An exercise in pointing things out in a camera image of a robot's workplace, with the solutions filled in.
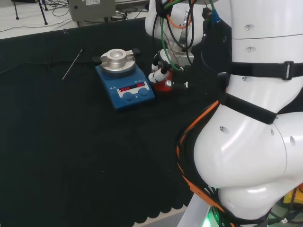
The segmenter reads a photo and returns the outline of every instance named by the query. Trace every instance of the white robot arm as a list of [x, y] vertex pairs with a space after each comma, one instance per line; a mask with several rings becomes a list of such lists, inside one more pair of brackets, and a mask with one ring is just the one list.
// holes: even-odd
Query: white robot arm
[[[177, 64], [179, 67], [184, 67], [191, 64], [194, 59], [193, 54], [190, 52], [192, 46], [195, 46], [201, 42], [203, 36], [203, 17], [202, 11], [205, 5], [204, 3], [209, 3], [209, 0], [199, 0], [195, 2], [195, 7], [193, 7], [193, 18], [194, 23], [190, 23], [187, 27], [187, 45], [190, 46], [188, 49], [188, 54], [184, 50], [186, 46], [186, 24], [187, 24], [187, 15], [190, 11], [188, 1], [180, 2], [173, 6], [170, 16], [165, 19], [163, 26], [164, 40], [169, 42], [169, 48], [165, 54], [164, 49], [159, 52], [159, 56], [162, 62], [170, 64]], [[156, 12], [156, 2], [155, 0], [150, 0], [149, 14], [145, 20], [145, 28], [147, 33], [150, 36], [161, 39], [161, 18], [157, 16]], [[151, 66], [153, 69], [152, 74], [149, 76], [149, 79], [152, 83], [158, 83], [167, 78], [168, 73], [166, 70], [158, 70], [158, 64]]]
[[[291, 103], [303, 87], [303, 71], [299, 69], [303, 63], [303, 1], [230, 2], [232, 61], [249, 66], [276, 64], [282, 66], [285, 76], [276, 76], [276, 68], [245, 76], [231, 74], [227, 94], [276, 114]], [[198, 21], [203, 6], [194, 8]], [[173, 20], [181, 23], [184, 13], [173, 12]], [[145, 23], [149, 34], [154, 19], [155, 13], [151, 12]], [[203, 35], [202, 17], [200, 20], [195, 44]], [[155, 37], [159, 37], [159, 32], [158, 26]], [[201, 178], [209, 186], [220, 189], [221, 204], [237, 218], [255, 220], [268, 214], [281, 197], [303, 182], [302, 151], [303, 113], [277, 114], [273, 123], [266, 124], [220, 104], [198, 135], [193, 156]]]

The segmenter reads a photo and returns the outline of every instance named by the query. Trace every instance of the orange cable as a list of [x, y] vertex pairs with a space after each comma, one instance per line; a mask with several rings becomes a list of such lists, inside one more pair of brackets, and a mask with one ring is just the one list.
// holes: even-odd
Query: orange cable
[[[202, 118], [204, 118], [207, 114], [209, 114], [217, 105], [219, 104], [219, 101], [215, 101], [206, 111], [204, 111], [197, 119], [194, 120], [194, 122], [192, 122], [188, 128], [185, 130], [184, 132], [184, 136], [181, 138], [180, 140], [180, 144], [182, 143], [183, 139], [186, 136], [186, 133], [192, 129]], [[179, 154], [180, 154], [180, 148], [179, 146], [177, 146], [177, 156], [179, 158]], [[219, 210], [221, 210], [222, 212], [225, 213], [224, 209], [217, 203], [215, 202], [211, 197], [209, 197], [207, 194], [205, 194], [200, 188], [198, 188], [196, 185], [194, 185], [193, 183], [191, 183], [185, 176], [184, 176], [184, 172], [181, 168], [181, 166], [178, 163], [178, 167], [182, 172], [182, 176], [185, 179], [185, 181], [188, 183], [190, 190], [195, 193], [196, 195], [198, 195], [202, 200], [204, 200], [206, 203], [208, 203], [210, 206], [212, 207], [216, 207]]]
[[[179, 28], [179, 29], [186, 28], [186, 25], [184, 25], [184, 26], [178, 26], [178, 25], [176, 25], [176, 24], [172, 21], [172, 19], [170, 18], [169, 15], [167, 15], [166, 18], [167, 18], [167, 20], [169, 20], [169, 22], [171, 23], [171, 25], [173, 25], [174, 27]], [[191, 24], [191, 17], [190, 17], [190, 19], [189, 19], [189, 21], [188, 21], [188, 26], [189, 26], [190, 24]]]

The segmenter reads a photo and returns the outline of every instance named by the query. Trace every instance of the screw hole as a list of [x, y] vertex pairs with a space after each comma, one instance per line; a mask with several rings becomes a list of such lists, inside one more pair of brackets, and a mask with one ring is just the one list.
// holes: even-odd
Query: screw hole
[[225, 134], [228, 134], [229, 133], [229, 130], [223, 126], [220, 126], [220, 130], [221, 132], [225, 133]]
[[291, 136], [289, 138], [289, 140], [290, 140], [290, 144], [293, 145], [293, 146], [295, 146], [295, 139], [294, 139], [294, 137]]

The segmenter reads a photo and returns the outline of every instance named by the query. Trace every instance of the green light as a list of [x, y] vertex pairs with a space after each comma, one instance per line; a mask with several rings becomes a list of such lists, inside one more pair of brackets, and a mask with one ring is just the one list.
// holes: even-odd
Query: green light
[[205, 219], [205, 221], [204, 221], [202, 227], [210, 227], [210, 221], [208, 220], [208, 218]]

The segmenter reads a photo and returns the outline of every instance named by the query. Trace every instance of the floor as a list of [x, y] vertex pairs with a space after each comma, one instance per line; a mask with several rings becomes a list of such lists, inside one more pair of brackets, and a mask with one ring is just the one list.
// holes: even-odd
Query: floor
[[[54, 16], [52, 7], [48, 6], [49, 10], [44, 11], [48, 23], [45, 25], [38, 3], [16, 2], [16, 6], [19, 20], [16, 20], [13, 2], [0, 0], [0, 39], [78, 27], [78, 24], [71, 19], [71, 15], [67, 12], [68, 8], [56, 9], [54, 14], [57, 16]], [[139, 12], [130, 13], [128, 18], [133, 19], [138, 14]], [[146, 15], [146, 12], [141, 12], [137, 18], [146, 17]]]

